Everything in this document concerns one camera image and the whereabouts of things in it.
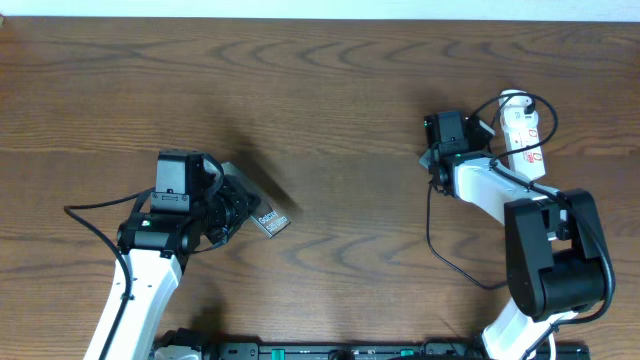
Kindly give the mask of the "Galaxy smartphone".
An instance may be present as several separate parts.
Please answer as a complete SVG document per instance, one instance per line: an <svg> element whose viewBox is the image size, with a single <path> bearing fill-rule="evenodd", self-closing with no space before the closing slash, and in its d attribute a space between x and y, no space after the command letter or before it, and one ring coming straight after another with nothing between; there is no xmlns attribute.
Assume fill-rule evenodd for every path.
<svg viewBox="0 0 640 360"><path fill-rule="evenodd" d="M291 224L291 219L273 200L238 167L224 162L222 168L226 176L235 177L245 189L260 199L260 204L251 212L251 220L268 238L273 238Z"/></svg>

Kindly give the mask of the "white power strip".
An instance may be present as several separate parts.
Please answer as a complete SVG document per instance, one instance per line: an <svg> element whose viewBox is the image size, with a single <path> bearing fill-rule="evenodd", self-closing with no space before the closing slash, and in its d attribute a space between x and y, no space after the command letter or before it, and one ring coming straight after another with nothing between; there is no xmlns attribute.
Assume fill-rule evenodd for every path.
<svg viewBox="0 0 640 360"><path fill-rule="evenodd" d="M540 141L535 100L528 96L518 96L518 93L521 90L504 90L504 98L499 100L500 125L507 151L520 151ZM537 180L546 173L540 146L508 155L507 159L509 168L528 181Z"/></svg>

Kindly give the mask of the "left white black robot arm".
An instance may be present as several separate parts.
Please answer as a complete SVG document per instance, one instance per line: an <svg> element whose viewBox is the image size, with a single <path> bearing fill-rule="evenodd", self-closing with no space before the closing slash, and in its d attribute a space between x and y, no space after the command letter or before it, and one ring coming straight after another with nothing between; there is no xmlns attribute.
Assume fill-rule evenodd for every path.
<svg viewBox="0 0 640 360"><path fill-rule="evenodd" d="M114 279L86 358L146 358L201 239L225 245L260 203L211 155L161 151L155 187L118 228Z"/></svg>

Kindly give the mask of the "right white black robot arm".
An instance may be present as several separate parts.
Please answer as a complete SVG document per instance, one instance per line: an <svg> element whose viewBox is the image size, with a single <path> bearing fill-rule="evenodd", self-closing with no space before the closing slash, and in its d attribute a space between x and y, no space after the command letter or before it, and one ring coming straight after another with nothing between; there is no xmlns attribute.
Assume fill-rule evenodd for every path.
<svg viewBox="0 0 640 360"><path fill-rule="evenodd" d="M437 113L424 128L431 189L477 206L505 231L510 299L483 330L480 353L532 359L559 327L602 317L615 275L591 194L540 186L504 167L485 152L494 132L477 117Z"/></svg>

